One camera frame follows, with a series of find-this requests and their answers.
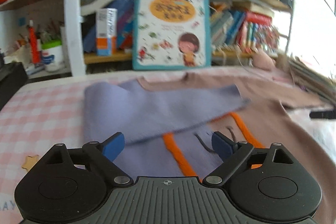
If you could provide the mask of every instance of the star-shaped sticker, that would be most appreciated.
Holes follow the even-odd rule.
[[[39,159],[40,159],[39,155],[35,155],[33,157],[26,156],[25,163],[21,167],[23,169],[26,169],[27,172],[29,172],[31,170],[31,168],[33,168],[33,166],[38,162]]]

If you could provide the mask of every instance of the gingham fabric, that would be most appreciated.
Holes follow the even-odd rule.
[[[248,70],[219,67],[193,72],[284,79],[284,74],[278,70],[272,73],[252,68]],[[184,73],[111,73],[103,80],[118,84],[145,75],[147,81],[170,81],[181,78]],[[102,80],[65,85],[58,85],[58,81],[53,80],[51,87],[17,92],[0,111],[0,224],[18,224],[22,220],[14,201],[14,190],[26,174],[26,170],[21,168],[26,156],[42,157],[55,143],[65,143],[67,148],[83,145],[84,89],[97,81]]]

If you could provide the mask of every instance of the white box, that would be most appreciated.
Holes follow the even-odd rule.
[[[109,56],[117,51],[117,9],[99,9],[96,13],[97,55]]]

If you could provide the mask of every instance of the orange strap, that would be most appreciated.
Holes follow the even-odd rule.
[[[188,163],[187,159],[183,156],[182,151],[179,149],[174,140],[174,134],[169,132],[162,135],[166,148],[172,153],[174,159],[180,167],[180,170],[186,177],[197,177],[197,174]]]
[[[240,131],[242,132],[242,134],[244,135],[248,143],[252,144],[256,148],[265,148],[265,146],[263,146],[262,143],[260,143],[256,138],[254,138],[252,133],[249,131],[247,126],[244,124],[241,117],[236,112],[230,112],[227,115],[230,115],[235,120],[236,124],[238,125]]]
[[[247,142],[251,143],[256,148],[265,148],[265,146],[263,146],[252,135],[252,133],[248,130],[247,126],[244,124],[243,120],[241,119],[241,117],[237,113],[230,112],[227,115],[230,115],[235,120],[237,126],[239,127],[240,131],[244,135]],[[173,155],[174,159],[176,160],[178,166],[180,167],[180,170],[182,171],[182,173],[186,177],[196,177],[197,174],[195,173],[195,171],[193,170],[191,165],[188,163],[187,159],[184,157],[182,151],[179,149],[179,147],[175,143],[174,134],[169,132],[169,133],[166,133],[166,134],[162,135],[162,138],[163,138],[163,141],[166,145],[166,148],[168,149],[168,151],[170,153],[172,153],[172,155]],[[258,168],[260,166],[261,165],[252,165],[251,168],[254,169],[254,168]]]

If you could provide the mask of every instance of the purple cloth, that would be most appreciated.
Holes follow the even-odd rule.
[[[85,90],[84,139],[104,141],[120,131],[125,148],[114,163],[133,179],[137,176],[183,176],[160,137],[174,132],[174,140],[200,178],[222,160],[212,148],[206,122],[243,107],[235,85],[218,89],[147,91],[137,80],[119,86],[97,83]]]
[[[175,133],[174,140],[193,170],[202,179],[220,166],[223,161],[217,154],[206,151],[194,134],[198,134],[207,147],[212,148],[212,131],[206,124]],[[160,137],[126,145],[113,163],[134,180],[137,176],[184,176],[174,157],[166,149],[163,138]]]
[[[137,80],[93,84],[84,95],[85,141],[102,142],[122,132],[126,144],[204,124],[249,102],[236,85],[157,92]]]

